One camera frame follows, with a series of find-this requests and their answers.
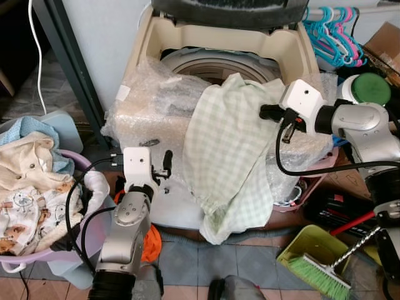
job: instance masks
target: green lid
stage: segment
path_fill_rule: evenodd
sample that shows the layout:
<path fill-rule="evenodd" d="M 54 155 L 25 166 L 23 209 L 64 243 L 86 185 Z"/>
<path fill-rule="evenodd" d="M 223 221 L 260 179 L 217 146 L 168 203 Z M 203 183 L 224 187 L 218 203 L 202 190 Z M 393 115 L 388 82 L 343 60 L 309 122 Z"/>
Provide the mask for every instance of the green lid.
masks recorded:
<path fill-rule="evenodd" d="M 389 84 L 374 73 L 358 76 L 351 84 L 351 92 L 359 103 L 372 102 L 385 105 L 391 97 Z"/>

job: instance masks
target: white cable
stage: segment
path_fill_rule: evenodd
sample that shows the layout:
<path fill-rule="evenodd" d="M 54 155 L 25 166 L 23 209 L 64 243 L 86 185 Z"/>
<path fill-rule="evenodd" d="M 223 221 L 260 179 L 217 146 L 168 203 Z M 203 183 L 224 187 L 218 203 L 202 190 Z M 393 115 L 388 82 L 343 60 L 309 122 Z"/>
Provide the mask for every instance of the white cable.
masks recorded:
<path fill-rule="evenodd" d="M 28 1 L 27 4 L 27 16 L 29 18 L 29 25 L 31 25 L 31 31 L 32 31 L 32 35 L 33 35 L 33 39 L 35 40 L 36 43 L 36 47 L 37 47 L 37 51 L 39 52 L 39 67 L 37 70 L 37 92 L 39 93 L 39 98 L 40 98 L 40 102 L 42 104 L 42 108 L 44 111 L 44 114 L 47 114 L 48 111 L 46 109 L 46 105 L 44 104 L 44 100 L 42 97 L 42 91 L 40 88 L 40 80 L 42 77 L 42 49 L 40 48 L 40 44 L 39 44 L 39 40 L 38 37 L 36 36 L 36 31 L 35 31 L 35 27 L 33 26 L 33 18 L 32 18 L 32 0 Z"/>

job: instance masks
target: green checkered cloth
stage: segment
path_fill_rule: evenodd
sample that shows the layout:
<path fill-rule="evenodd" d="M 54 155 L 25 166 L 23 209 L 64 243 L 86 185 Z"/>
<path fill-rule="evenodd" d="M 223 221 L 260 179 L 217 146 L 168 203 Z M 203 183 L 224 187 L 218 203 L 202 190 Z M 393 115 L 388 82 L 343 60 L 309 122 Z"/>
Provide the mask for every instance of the green checkered cloth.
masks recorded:
<path fill-rule="evenodd" d="M 202 94 L 187 129 L 184 177 L 204 210 L 201 234 L 221 244 L 232 232 L 263 226 L 273 209 L 267 151 L 278 125 L 262 120 L 263 104 L 277 104 L 280 79 L 266 84 L 229 76 Z"/>

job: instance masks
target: black cable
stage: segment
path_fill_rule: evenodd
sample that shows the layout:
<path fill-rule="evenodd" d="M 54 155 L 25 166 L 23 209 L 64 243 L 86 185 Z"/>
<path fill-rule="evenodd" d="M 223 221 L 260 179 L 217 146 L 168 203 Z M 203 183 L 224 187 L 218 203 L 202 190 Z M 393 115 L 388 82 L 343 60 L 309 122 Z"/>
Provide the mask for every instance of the black cable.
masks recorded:
<path fill-rule="evenodd" d="M 80 248 L 78 247 L 78 244 L 76 243 L 76 236 L 74 236 L 74 234 L 73 234 L 73 231 L 71 228 L 71 220 L 69 218 L 69 204 L 71 202 L 71 196 L 73 194 L 73 191 L 76 189 L 78 184 L 82 181 L 82 179 L 85 177 L 86 173 L 89 172 L 94 166 L 97 166 L 98 164 L 109 162 L 109 161 L 112 161 L 112 158 L 99 159 L 98 161 L 95 161 L 89 167 L 87 167 L 82 172 L 80 177 L 72 185 L 71 189 L 68 192 L 66 203 L 65 203 L 65 221 L 66 221 L 66 226 L 67 226 L 67 234 L 69 236 L 69 239 L 71 240 L 72 246 L 75 249 L 76 253 L 82 259 L 82 261 L 87 265 L 87 267 L 89 268 L 89 270 L 92 272 L 93 275 L 96 272 L 94 266 L 91 264 L 90 260 L 87 257 L 83 256 L 82 251 L 80 250 Z"/>
<path fill-rule="evenodd" d="M 378 166 L 391 166 L 400 168 L 400 162 L 396 161 L 370 161 L 370 162 L 361 162 L 357 164 L 348 164 L 345 166 L 339 167 L 326 167 L 324 169 L 312 170 L 312 171 L 288 171 L 284 168 L 281 162 L 281 139 L 283 131 L 285 130 L 286 126 L 281 126 L 279 128 L 277 138 L 276 138 L 276 146 L 275 146 L 275 156 L 276 156 L 276 164 L 279 170 L 281 170 L 284 174 L 289 176 L 312 176 L 324 173 L 332 173 L 332 172 L 340 172 L 358 168 L 371 168 L 371 167 L 378 167 Z"/>
<path fill-rule="evenodd" d="M 28 288 L 28 284 L 23 276 L 23 273 L 21 271 L 19 272 L 19 277 L 21 277 L 21 280 L 24 283 L 24 286 L 26 289 L 26 300 L 28 300 L 29 299 L 29 288 Z"/>
<path fill-rule="evenodd" d="M 391 109 L 389 109 L 387 106 L 385 106 L 385 109 L 386 109 L 387 113 L 389 114 L 390 120 L 393 121 L 394 126 L 396 127 L 397 137 L 400 139 L 400 124 L 399 124 L 399 120 L 397 119 L 396 115 L 391 111 Z"/>
<path fill-rule="evenodd" d="M 385 295 L 386 300 L 393 300 L 392 296 L 389 294 L 388 284 L 388 279 L 385 277 L 382 282 L 382 292 Z"/>
<path fill-rule="evenodd" d="M 360 10 L 358 8 L 356 8 L 356 7 L 354 9 L 357 12 L 357 16 L 356 16 L 356 20 L 354 21 L 354 24 L 352 25 L 352 29 L 351 29 L 351 37 L 352 38 L 354 37 L 354 28 L 356 28 L 358 19 L 360 18 Z"/>
<path fill-rule="evenodd" d="M 89 222 L 96 217 L 98 214 L 105 213 L 106 211 L 112 211 L 115 209 L 114 207 L 108 207 L 108 208 L 103 208 L 99 209 L 98 211 L 95 211 L 92 213 L 88 219 L 86 220 L 85 224 L 83 225 L 82 232 L 81 232 L 81 247 L 82 247 L 82 254 L 85 257 L 85 260 L 89 261 L 88 253 L 86 252 L 86 231 L 88 230 Z"/>

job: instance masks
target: green broom bristles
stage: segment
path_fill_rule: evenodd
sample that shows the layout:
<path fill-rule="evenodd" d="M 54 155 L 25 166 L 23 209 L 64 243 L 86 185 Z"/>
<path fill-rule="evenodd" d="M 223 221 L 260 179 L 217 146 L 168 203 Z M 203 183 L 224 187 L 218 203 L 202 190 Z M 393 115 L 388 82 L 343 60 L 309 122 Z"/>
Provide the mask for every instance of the green broom bristles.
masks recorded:
<path fill-rule="evenodd" d="M 328 275 L 323 271 L 324 266 L 316 267 L 304 256 L 293 258 L 288 262 L 288 268 L 306 283 L 320 290 L 323 294 L 334 300 L 348 300 L 350 288 L 335 274 Z"/>

